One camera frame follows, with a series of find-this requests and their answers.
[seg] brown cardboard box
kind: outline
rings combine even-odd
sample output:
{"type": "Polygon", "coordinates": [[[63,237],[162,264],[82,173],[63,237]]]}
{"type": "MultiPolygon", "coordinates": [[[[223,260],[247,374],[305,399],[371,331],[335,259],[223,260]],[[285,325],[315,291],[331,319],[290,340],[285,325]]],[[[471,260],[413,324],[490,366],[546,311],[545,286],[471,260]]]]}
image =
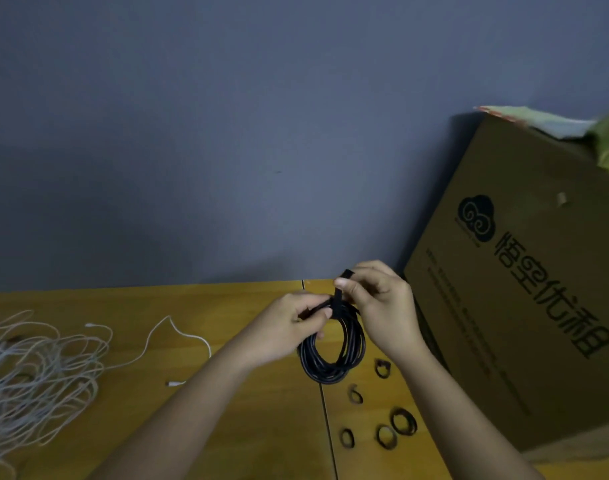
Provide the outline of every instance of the brown cardboard box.
{"type": "Polygon", "coordinates": [[[486,116],[405,274],[527,458],[609,456],[609,173],[586,147],[486,116]]]}

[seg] finger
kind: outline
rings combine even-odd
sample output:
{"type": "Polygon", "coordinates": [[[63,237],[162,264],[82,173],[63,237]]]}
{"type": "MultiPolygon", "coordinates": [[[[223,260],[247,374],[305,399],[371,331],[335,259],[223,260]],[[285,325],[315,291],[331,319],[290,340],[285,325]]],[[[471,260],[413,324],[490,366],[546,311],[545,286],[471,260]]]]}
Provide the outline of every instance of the finger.
{"type": "Polygon", "coordinates": [[[353,276],[351,276],[352,280],[367,283],[378,293],[387,293],[391,290],[392,276],[382,271],[372,267],[356,267],[352,271],[354,272],[353,276]]]}
{"type": "Polygon", "coordinates": [[[297,292],[291,295],[296,314],[300,315],[305,310],[311,310],[316,306],[327,301],[331,296],[327,294],[314,294],[309,292],[297,292]]]}
{"type": "Polygon", "coordinates": [[[373,300],[373,297],[368,291],[357,281],[348,280],[347,278],[336,278],[333,283],[345,293],[348,293],[360,309],[366,306],[369,301],[373,300]]]}
{"type": "Polygon", "coordinates": [[[398,276],[393,269],[380,261],[380,259],[359,262],[356,267],[372,267],[373,269],[377,269],[381,273],[388,274],[389,276],[398,276]]]}
{"type": "Polygon", "coordinates": [[[301,332],[302,340],[322,330],[322,327],[331,317],[331,308],[323,308],[311,315],[307,320],[302,320],[296,323],[296,326],[301,332]]]}

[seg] tangled white cable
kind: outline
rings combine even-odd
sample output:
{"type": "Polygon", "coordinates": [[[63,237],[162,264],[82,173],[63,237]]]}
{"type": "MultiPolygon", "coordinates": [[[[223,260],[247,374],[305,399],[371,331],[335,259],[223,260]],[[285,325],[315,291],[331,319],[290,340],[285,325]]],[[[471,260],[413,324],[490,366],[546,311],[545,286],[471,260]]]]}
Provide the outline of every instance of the tangled white cable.
{"type": "MultiPolygon", "coordinates": [[[[101,327],[109,331],[107,340],[77,334],[61,337],[57,328],[31,321],[32,310],[25,310],[0,322],[0,465],[14,468],[5,456],[20,447],[45,445],[93,402],[98,394],[97,379],[105,370],[124,367],[139,360],[149,346],[152,333],[166,319],[184,337],[202,337],[183,333],[171,316],[154,326],[142,353],[133,360],[106,367],[101,358],[109,351],[113,330],[106,325],[87,323],[85,327],[101,327]],[[27,325],[43,329],[47,335],[25,337],[19,329],[27,325]]],[[[169,386],[184,381],[167,382],[169,386]]]]}

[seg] right hand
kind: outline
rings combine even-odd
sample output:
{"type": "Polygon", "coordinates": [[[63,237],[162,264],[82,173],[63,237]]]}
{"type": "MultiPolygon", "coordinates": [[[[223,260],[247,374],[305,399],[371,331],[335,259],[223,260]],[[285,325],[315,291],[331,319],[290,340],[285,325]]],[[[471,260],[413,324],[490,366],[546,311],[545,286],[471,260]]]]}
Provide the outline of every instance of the right hand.
{"type": "Polygon", "coordinates": [[[361,262],[351,271],[350,279],[334,284],[356,303],[373,343],[393,362],[423,346],[409,284],[382,261],[361,262]]]}

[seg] gray wall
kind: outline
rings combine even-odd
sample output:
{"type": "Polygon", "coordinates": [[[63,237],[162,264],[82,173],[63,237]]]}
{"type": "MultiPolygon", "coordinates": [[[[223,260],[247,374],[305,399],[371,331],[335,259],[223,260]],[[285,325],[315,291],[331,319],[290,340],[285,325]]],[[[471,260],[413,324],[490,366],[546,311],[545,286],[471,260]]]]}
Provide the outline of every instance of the gray wall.
{"type": "Polygon", "coordinates": [[[399,265],[479,104],[609,109],[609,0],[0,0],[0,290],[399,265]]]}

